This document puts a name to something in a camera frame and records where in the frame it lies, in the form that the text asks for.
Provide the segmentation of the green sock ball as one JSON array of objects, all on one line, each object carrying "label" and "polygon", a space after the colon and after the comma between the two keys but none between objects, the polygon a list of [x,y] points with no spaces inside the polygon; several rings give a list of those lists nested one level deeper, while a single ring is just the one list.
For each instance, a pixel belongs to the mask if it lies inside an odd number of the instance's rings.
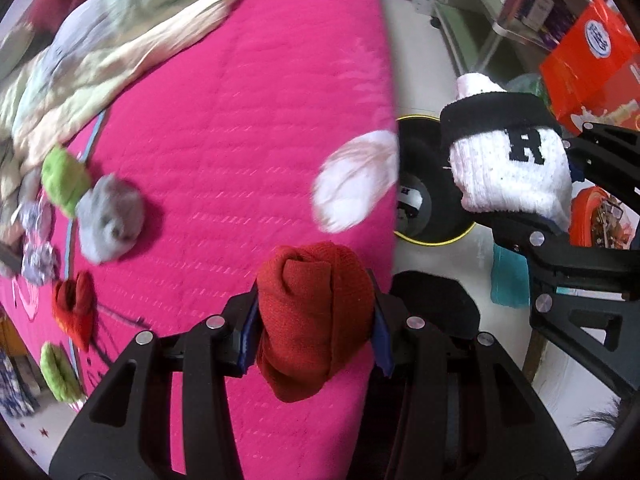
[{"label": "green sock ball", "polygon": [[41,184],[50,202],[66,218],[73,219],[81,197],[92,188],[92,177],[83,162],[55,145],[43,161]]},{"label": "green sock ball", "polygon": [[82,390],[64,349],[46,341],[40,350],[40,372],[55,400],[73,404],[82,398]]}]

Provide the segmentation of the white sock ball black band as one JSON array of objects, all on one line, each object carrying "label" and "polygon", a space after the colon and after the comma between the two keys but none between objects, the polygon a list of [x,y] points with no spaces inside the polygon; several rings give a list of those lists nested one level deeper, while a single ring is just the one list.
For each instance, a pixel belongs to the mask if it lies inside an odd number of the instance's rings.
[{"label": "white sock ball black band", "polygon": [[462,207],[473,214],[536,214],[566,232],[570,164],[562,128],[544,101],[503,89],[481,73],[460,76],[456,87],[439,122]]}]

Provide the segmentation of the red sock ball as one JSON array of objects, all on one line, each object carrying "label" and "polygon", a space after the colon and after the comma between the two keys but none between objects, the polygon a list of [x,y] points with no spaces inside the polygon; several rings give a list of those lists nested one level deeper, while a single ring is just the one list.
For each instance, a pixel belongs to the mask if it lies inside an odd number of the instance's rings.
[{"label": "red sock ball", "polygon": [[258,270],[257,291],[264,331],[256,363],[285,403],[314,396],[370,337],[374,286],[346,246],[277,248]]},{"label": "red sock ball", "polygon": [[76,278],[54,283],[52,315],[72,343],[88,352],[96,327],[96,290],[90,272],[80,271]]}]

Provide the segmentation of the grey paper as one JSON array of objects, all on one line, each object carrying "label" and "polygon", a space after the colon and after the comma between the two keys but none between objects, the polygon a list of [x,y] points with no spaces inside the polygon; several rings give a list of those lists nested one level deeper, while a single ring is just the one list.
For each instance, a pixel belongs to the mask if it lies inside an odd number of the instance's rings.
[{"label": "grey paper", "polygon": [[22,275],[36,286],[52,282],[58,276],[58,252],[50,242],[53,206],[44,197],[25,202],[18,220],[24,229]]}]

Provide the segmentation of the grey sock ball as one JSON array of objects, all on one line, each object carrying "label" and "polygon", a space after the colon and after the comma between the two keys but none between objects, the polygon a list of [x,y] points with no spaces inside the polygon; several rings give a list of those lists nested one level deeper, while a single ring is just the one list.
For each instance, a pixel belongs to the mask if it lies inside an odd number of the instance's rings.
[{"label": "grey sock ball", "polygon": [[137,243],[144,223],[140,192],[116,174],[96,181],[75,208],[82,255],[93,264],[117,260]]}]

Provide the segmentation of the red round tin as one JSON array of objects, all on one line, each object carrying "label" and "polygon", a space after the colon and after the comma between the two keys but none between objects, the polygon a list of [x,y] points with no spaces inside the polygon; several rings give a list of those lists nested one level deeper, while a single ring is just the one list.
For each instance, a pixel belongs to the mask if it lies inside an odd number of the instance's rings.
[{"label": "red round tin", "polygon": [[574,246],[628,249],[634,237],[623,204],[600,186],[588,186],[577,193],[570,218],[568,234]]}]

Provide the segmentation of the orange gift box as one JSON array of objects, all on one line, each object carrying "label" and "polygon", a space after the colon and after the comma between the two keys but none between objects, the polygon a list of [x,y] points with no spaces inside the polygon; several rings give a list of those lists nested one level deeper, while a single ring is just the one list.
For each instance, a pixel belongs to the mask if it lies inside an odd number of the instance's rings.
[{"label": "orange gift box", "polygon": [[592,0],[540,72],[556,120],[639,130],[639,44],[612,0]]}]

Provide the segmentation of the clear plastic bag green contents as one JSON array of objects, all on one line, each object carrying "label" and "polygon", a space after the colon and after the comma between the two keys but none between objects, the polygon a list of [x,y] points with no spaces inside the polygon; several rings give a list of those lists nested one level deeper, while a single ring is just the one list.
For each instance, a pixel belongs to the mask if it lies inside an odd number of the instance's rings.
[{"label": "clear plastic bag green contents", "polygon": [[551,105],[550,96],[541,74],[521,74],[511,79],[504,88],[509,92],[530,93],[544,101],[544,105]]}]

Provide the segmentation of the black bin with gold rim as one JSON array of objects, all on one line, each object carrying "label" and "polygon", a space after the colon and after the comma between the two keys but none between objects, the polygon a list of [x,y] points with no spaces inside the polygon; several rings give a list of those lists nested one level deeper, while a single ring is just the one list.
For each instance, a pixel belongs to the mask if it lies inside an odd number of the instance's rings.
[{"label": "black bin with gold rim", "polygon": [[448,153],[442,148],[439,120],[430,115],[397,119],[399,174],[395,234],[424,247],[461,240],[475,226],[461,206]]}]

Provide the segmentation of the boxes on shelf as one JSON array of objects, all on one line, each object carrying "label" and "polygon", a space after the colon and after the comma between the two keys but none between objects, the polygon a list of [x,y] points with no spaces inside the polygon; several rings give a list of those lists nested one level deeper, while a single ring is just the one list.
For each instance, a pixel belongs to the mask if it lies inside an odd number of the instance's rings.
[{"label": "boxes on shelf", "polygon": [[[506,0],[498,1],[503,8]],[[565,0],[522,0],[506,30],[552,51],[576,20]]]}]

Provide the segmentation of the metal shelf rack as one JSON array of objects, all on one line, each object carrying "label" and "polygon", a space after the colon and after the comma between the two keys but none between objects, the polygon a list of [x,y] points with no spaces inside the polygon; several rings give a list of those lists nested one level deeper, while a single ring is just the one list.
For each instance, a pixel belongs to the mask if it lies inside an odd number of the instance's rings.
[{"label": "metal shelf rack", "polygon": [[[410,0],[445,41],[456,73],[484,73],[499,82],[535,73],[551,51],[506,26],[522,0]],[[565,0],[578,18],[592,0]]]}]

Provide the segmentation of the pink quilted bed cover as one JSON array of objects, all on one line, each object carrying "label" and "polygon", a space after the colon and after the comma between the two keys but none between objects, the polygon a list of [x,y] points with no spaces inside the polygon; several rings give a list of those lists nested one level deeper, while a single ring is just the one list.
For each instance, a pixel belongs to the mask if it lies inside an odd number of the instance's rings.
[{"label": "pink quilted bed cover", "polygon": [[[26,21],[33,1],[10,9]],[[393,189],[341,233],[319,229],[311,192],[343,145],[395,133],[391,71],[380,0],[239,0],[218,28],[70,139],[76,156],[91,145],[95,178],[126,179],[146,209],[136,246],[100,266],[81,255],[77,224],[70,232],[55,211],[61,278],[68,265],[73,277],[89,271],[96,286],[95,346],[75,356],[86,393],[137,333],[178,334],[221,312],[280,246],[348,246],[388,287]],[[345,479],[371,367],[367,344],[294,404],[278,400],[257,367],[228,379],[245,479]]]}]

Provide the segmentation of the pale crumpled blanket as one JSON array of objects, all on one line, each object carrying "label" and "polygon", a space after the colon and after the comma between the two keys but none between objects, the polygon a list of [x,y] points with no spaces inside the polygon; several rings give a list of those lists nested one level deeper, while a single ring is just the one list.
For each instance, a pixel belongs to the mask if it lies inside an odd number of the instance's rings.
[{"label": "pale crumpled blanket", "polygon": [[70,140],[147,70],[217,28],[236,0],[86,0],[64,18],[51,43],[24,58],[35,26],[24,22],[1,43],[1,241],[15,222],[25,174]]}]

